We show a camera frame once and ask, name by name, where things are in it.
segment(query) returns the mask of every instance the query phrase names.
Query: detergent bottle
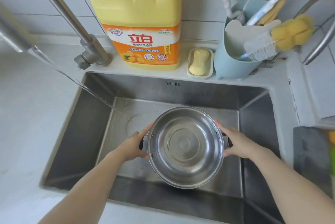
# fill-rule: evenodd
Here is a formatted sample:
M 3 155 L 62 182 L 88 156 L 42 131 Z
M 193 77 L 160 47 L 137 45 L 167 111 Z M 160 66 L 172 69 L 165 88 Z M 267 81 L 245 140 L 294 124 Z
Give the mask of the detergent bottle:
M 182 0 L 91 0 L 123 60 L 147 70 L 179 65 Z

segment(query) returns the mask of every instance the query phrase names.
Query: stainless steel sink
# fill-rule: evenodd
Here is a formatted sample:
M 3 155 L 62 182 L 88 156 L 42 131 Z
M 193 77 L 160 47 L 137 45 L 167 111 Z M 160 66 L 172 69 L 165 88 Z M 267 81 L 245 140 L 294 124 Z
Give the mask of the stainless steel sink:
M 266 89 L 128 75 L 86 76 L 85 85 L 113 108 L 86 91 L 80 93 L 50 158 L 44 187 L 70 190 L 129 135 L 166 110 L 182 105 L 200 108 L 280 155 Z M 193 190 L 165 184 L 147 159 L 137 158 L 121 167 L 109 199 L 231 224 L 283 223 L 258 168 L 237 156 L 225 158 L 219 173 Z

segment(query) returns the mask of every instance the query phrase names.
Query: orange label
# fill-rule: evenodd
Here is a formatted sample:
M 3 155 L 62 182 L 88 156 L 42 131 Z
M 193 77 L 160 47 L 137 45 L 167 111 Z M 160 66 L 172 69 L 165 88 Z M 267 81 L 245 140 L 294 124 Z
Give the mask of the orange label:
M 179 62 L 180 23 L 153 28 L 102 25 L 124 61 L 149 65 Z

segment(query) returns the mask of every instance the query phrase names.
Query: person's left hand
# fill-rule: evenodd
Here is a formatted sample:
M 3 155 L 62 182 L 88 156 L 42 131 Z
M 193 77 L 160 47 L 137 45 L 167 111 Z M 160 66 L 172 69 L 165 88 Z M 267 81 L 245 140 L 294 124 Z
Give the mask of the person's left hand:
M 133 133 L 126 141 L 124 141 L 117 148 L 118 151 L 122 152 L 122 155 L 125 157 L 125 161 L 133 160 L 136 157 L 149 158 L 149 155 L 139 149 L 140 142 L 142 138 L 148 133 L 153 123 L 148 125 L 141 132 L 136 131 Z

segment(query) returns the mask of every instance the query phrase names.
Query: white soap dish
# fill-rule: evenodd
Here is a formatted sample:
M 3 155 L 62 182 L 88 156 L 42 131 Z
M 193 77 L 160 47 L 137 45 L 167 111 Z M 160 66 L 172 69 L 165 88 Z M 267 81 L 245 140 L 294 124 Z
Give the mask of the white soap dish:
M 213 74 L 213 70 L 214 70 L 214 53 L 211 49 L 208 48 L 201 48 L 201 49 L 206 49 L 209 52 L 210 57 L 208 57 L 208 59 L 206 60 L 206 73 L 203 76 L 196 76 L 194 74 L 192 74 L 190 72 L 190 66 L 193 63 L 193 58 L 194 58 L 194 51 L 197 50 L 199 48 L 192 48 L 189 52 L 189 58 L 188 58 L 188 64 L 187 64 L 187 75 L 191 78 L 196 78 L 196 79 L 202 79 L 205 80 L 207 78 L 209 78 L 212 74 Z

